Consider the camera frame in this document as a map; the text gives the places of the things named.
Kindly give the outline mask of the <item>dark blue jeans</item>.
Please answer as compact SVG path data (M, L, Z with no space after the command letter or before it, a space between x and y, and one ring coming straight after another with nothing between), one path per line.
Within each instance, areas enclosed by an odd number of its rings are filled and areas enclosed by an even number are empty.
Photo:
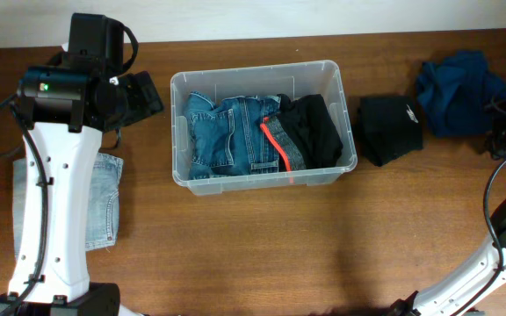
M219 103L190 93L185 116L194 145L191 180L279 171L279 153L261 130L279 113L280 97L229 97Z

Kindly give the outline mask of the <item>black shorts red grey waistband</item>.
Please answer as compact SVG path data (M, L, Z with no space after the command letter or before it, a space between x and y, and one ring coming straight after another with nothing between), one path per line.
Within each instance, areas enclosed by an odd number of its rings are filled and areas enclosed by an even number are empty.
M264 118L260 128L284 172L333 168L342 155L343 143L320 94L296 100L281 95L279 112Z

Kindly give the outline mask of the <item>navy blue shirt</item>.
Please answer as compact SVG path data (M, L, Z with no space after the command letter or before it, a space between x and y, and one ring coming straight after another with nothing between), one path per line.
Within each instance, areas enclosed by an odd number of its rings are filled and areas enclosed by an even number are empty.
M458 51L425 61L416 78L416 100L437 137L484 134L493 128L493 101L506 100L506 83L491 72L481 51Z

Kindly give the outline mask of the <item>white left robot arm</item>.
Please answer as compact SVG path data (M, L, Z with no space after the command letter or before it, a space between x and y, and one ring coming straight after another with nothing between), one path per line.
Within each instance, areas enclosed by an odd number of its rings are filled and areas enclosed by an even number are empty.
M85 238L90 181L105 133L163 110L147 72L131 74L132 31L76 13L68 48L29 68L4 100L22 133L25 212L18 260L0 315L126 315L119 287L90 280Z

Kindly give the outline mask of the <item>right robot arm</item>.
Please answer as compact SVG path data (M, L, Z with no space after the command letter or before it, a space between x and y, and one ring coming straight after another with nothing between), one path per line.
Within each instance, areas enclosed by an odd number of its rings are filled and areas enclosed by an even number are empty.
M477 303L506 284L506 198L489 210L489 195L506 159L496 167L483 194L483 215L488 235L481 246L451 274L437 284L399 299L388 315L462 316L477 315Z

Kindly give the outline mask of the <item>light blue folded jeans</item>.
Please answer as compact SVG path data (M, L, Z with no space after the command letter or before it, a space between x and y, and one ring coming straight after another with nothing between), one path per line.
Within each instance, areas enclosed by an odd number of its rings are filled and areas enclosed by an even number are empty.
M110 154L98 153L90 181L85 250L114 246L119 231L119 182L124 161ZM13 162L13 244L18 258L25 212L26 162Z

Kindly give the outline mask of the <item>clear plastic storage bin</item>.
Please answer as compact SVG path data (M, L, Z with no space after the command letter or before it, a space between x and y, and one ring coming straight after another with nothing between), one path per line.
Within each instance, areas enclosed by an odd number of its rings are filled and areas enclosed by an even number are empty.
M291 98L320 94L343 143L342 155L333 168L308 169L254 176L231 176L192 180L189 171L194 144L184 117L192 91L218 103L227 97L286 94ZM306 61L248 68L179 72L170 80L172 175L175 183L196 196L231 190L264 189L291 185L323 185L351 172L358 164L339 66L332 60Z

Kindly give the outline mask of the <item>black folded shirt white logo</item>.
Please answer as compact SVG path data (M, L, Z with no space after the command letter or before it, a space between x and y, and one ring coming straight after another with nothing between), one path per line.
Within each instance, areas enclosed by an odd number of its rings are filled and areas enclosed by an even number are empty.
M356 133L363 156L377 167L423 149L423 129L408 96L361 97Z

